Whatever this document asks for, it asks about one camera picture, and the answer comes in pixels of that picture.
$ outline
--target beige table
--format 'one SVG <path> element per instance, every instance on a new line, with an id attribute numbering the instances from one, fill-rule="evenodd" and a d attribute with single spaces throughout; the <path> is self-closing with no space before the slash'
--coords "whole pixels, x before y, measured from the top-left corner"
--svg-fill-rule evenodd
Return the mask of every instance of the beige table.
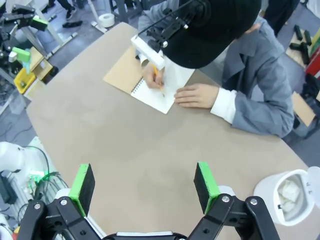
<path id="1" fill-rule="evenodd" d="M 218 184 L 232 187 L 242 200 L 271 174 L 306 169 L 276 137 L 234 129 L 203 109 L 174 105 L 165 115 L 104 82 L 135 32 L 125 23 L 108 31 L 62 69 L 27 110 L 69 185 L 79 164 L 92 164 L 90 214 L 105 232 L 190 234 L 202 217 L 193 183 L 197 161 L 207 161 Z M 195 82 L 211 80 L 196 71 L 188 84 Z M 320 211 L 277 230 L 282 240 L 314 240 Z M 239 236 L 225 227 L 218 239 Z"/>

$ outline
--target cardboard box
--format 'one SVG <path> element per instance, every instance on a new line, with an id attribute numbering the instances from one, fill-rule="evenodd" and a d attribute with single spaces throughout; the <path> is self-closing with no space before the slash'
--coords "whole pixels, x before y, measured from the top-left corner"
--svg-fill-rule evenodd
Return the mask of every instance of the cardboard box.
<path id="1" fill-rule="evenodd" d="M 295 114 L 301 119 L 301 121 L 309 127 L 315 118 L 316 114 L 311 109 L 311 107 L 305 102 L 305 100 L 300 96 L 300 94 L 295 91 L 292 94 L 293 100 L 293 110 Z"/>

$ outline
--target black metal bracket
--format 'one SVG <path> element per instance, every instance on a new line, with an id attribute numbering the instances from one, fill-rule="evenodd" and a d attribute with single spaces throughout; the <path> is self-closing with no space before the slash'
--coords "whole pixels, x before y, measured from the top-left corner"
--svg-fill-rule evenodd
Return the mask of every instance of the black metal bracket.
<path id="1" fill-rule="evenodd" d="M 17 240 L 53 240 L 65 230 L 75 240 L 101 240 L 67 196 L 48 205 L 40 200 L 31 201 L 21 221 Z"/>
<path id="2" fill-rule="evenodd" d="M 235 227 L 242 240 L 280 240 L 265 202 L 258 196 L 245 201 L 220 194 L 188 240 L 216 239 L 223 226 Z"/>
<path id="3" fill-rule="evenodd" d="M 187 29 L 188 24 L 190 23 L 192 16 L 188 16 L 188 20 L 181 19 L 178 16 L 177 12 L 173 12 L 170 8 L 166 8 L 163 10 L 163 14 L 171 18 L 170 24 L 167 28 L 165 28 L 161 33 L 158 33 L 154 27 L 148 29 L 146 31 L 147 36 L 151 36 L 153 39 L 148 41 L 148 45 L 155 50 L 157 53 L 166 48 L 168 45 L 168 40 L 172 38 L 178 31 L 182 29 Z"/>

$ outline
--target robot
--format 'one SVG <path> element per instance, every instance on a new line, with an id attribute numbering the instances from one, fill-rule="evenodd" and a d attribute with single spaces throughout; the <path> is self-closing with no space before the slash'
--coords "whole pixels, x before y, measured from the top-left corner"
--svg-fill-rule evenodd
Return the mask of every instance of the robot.
<path id="1" fill-rule="evenodd" d="M 117 232 L 100 237 L 85 218 L 89 212 L 95 179 L 90 164 L 83 164 L 68 196 L 56 198 L 48 205 L 41 200 L 33 200 L 28 204 L 17 240 L 54 240 L 57 234 L 74 240 L 212 240 L 216 239 L 223 226 L 234 227 L 242 240 L 280 240 L 262 198 L 250 196 L 241 201 L 227 193 L 206 192 L 204 186 L 212 183 L 209 178 L 213 176 L 208 176 L 208 171 L 202 171 L 204 168 L 208 168 L 208 165 L 199 162 L 194 185 L 205 215 L 189 236 L 164 231 Z"/>
<path id="2" fill-rule="evenodd" d="M 39 19 L 35 15 L 35 9 L 28 6 L 13 5 L 12 13 L 4 13 L 0 18 L 0 67 L 16 75 L 23 63 L 30 61 L 30 53 L 12 46 L 11 37 L 18 29 L 32 27 L 40 31 L 45 31 L 48 22 Z"/>

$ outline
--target brown notebook cover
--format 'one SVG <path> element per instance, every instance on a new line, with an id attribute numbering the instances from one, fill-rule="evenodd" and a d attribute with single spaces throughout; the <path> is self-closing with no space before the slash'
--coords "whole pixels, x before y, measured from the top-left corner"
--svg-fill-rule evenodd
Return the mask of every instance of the brown notebook cover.
<path id="1" fill-rule="evenodd" d="M 141 64 L 136 59 L 136 55 L 136 49 L 133 46 L 129 47 L 103 80 L 127 94 L 131 94 L 142 79 Z"/>

